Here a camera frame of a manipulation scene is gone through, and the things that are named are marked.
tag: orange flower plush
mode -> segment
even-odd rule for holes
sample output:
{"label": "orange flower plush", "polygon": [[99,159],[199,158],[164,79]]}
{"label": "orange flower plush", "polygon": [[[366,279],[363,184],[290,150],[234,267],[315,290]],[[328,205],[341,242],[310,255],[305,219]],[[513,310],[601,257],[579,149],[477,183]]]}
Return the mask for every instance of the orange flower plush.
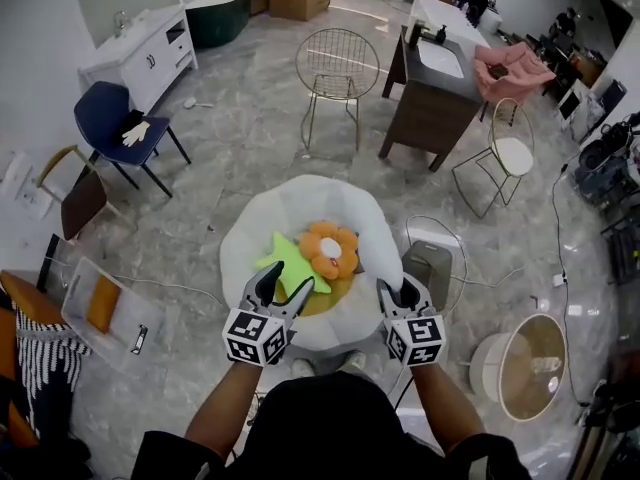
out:
{"label": "orange flower plush", "polygon": [[345,279],[358,267],[358,237],[350,229],[314,222],[298,241],[302,256],[326,279]]}

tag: marble floor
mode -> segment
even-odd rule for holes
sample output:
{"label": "marble floor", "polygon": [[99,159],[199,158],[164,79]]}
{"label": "marble floor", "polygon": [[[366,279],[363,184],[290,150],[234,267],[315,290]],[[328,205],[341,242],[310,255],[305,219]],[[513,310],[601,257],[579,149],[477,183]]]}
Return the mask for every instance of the marble floor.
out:
{"label": "marble floor", "polygon": [[[167,139],[160,145],[160,156],[151,160],[151,169],[171,188],[173,199],[168,200],[142,172],[130,171],[140,183],[138,192],[110,165],[100,165],[113,186],[114,203],[139,229],[133,233],[105,216],[83,234],[81,247],[112,274],[187,285],[221,298],[218,249],[222,238],[253,195],[289,178],[320,174],[368,190],[384,210],[399,246],[404,243],[409,216],[433,216],[462,240],[469,279],[496,283],[525,266],[496,288],[466,286],[448,319],[445,367],[476,405],[488,431],[514,441],[532,476],[563,478],[579,432],[575,425],[579,409],[566,375],[549,410],[523,424],[510,420],[498,405],[475,396],[468,380],[468,362],[485,337],[513,329],[536,311],[562,322],[565,291],[551,285],[552,275],[560,272],[551,187],[577,147],[560,132],[552,101],[541,94],[527,101],[525,110],[536,138],[534,169],[509,207],[497,205],[483,220],[464,204],[451,167],[486,147],[489,120],[474,120],[436,173],[428,170],[426,154],[404,146],[393,146],[388,159],[380,160],[377,151],[401,93],[396,86],[391,99],[381,98],[384,72],[362,100],[358,153],[353,123],[344,107],[330,101],[318,102],[310,153],[300,141],[308,91],[296,75],[293,58],[302,40],[321,28],[349,28],[372,43],[382,69],[387,70],[408,9],[409,4],[390,0],[332,0],[328,12],[307,23],[259,15],[232,43],[201,52],[200,70],[187,72],[156,110],[158,115],[171,117],[193,159],[193,165],[187,167]],[[213,108],[185,110],[182,103],[189,96]],[[606,250],[599,238],[602,223],[577,195],[568,174],[556,189],[570,288],[567,325],[575,389],[578,397],[588,399],[617,336],[616,299],[607,284]],[[491,190],[490,181],[473,168],[462,171],[461,176],[469,197],[481,204]],[[65,246],[58,258],[72,263],[79,254]],[[463,273],[459,255],[454,273]],[[70,276],[68,268],[56,265],[52,279],[61,284]],[[166,318],[157,358],[144,375],[119,374],[96,354],[83,364],[73,431],[89,445],[96,474],[105,479],[130,475],[146,430],[184,432],[228,365],[220,339],[224,306],[202,293],[124,282],[157,300]],[[452,280],[449,305],[460,289],[460,282]],[[398,368],[380,349],[377,352],[371,353],[367,373],[389,391]],[[260,389],[267,390],[288,375],[286,363],[269,369]],[[391,393],[393,400],[397,391]],[[415,392],[408,392],[401,407],[415,416]],[[423,427],[424,418],[407,424],[412,429]]]}

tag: white cabinet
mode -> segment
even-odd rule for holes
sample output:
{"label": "white cabinet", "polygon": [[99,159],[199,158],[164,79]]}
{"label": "white cabinet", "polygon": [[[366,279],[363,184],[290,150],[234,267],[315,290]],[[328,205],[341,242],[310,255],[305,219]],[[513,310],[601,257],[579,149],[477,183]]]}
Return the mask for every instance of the white cabinet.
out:
{"label": "white cabinet", "polygon": [[187,66],[198,69],[184,8],[145,11],[122,37],[110,37],[80,68],[87,87],[105,80],[129,88],[133,106],[147,113]]}

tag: green bathtub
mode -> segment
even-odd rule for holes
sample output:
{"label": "green bathtub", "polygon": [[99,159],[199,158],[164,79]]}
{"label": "green bathtub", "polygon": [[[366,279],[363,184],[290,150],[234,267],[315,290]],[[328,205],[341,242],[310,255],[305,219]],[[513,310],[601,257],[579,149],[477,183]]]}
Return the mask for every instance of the green bathtub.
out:
{"label": "green bathtub", "polygon": [[251,0],[196,0],[187,4],[187,20],[195,48],[233,41],[249,21]]}

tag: gold wire chair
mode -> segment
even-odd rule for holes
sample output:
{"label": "gold wire chair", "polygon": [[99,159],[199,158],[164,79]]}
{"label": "gold wire chair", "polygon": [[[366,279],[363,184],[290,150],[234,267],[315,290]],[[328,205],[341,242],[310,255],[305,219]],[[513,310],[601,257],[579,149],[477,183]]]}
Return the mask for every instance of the gold wire chair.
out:
{"label": "gold wire chair", "polygon": [[[480,163],[481,160],[484,160],[490,155],[493,155],[496,158],[500,168],[504,171],[505,179],[501,184],[498,184],[491,172],[489,172],[489,170]],[[509,205],[516,193],[516,190],[518,190],[518,187],[520,186],[522,178],[531,171],[534,158],[535,138],[533,135],[531,121],[529,121],[529,117],[517,101],[511,98],[505,98],[500,100],[493,113],[493,121],[491,123],[491,129],[489,130],[489,147],[482,150],[477,155],[474,155],[464,162],[454,166],[452,169],[453,178],[456,182],[456,187],[458,187],[458,192],[460,192],[464,202],[467,203],[467,206],[479,219],[482,219],[498,196],[502,198],[502,202],[505,206]],[[460,188],[458,176],[456,175],[456,169],[462,167],[462,165],[473,159],[476,159],[476,165],[489,175],[493,184],[498,188],[498,191],[495,196],[493,196],[493,199],[491,199],[487,208],[481,213],[476,211],[464,195],[462,188]],[[509,178],[517,178],[518,182],[516,183],[513,192],[511,192],[509,199],[506,199],[502,189]]]}
{"label": "gold wire chair", "polygon": [[[307,113],[300,124],[302,142],[311,146],[318,96],[346,100],[345,109],[356,123],[356,150],[360,147],[360,98],[368,93],[380,75],[380,60],[371,43],[350,30],[328,28],[307,37],[296,53],[296,71],[311,91]],[[349,100],[356,100],[356,115],[349,111]],[[311,114],[309,137],[305,122]]]}

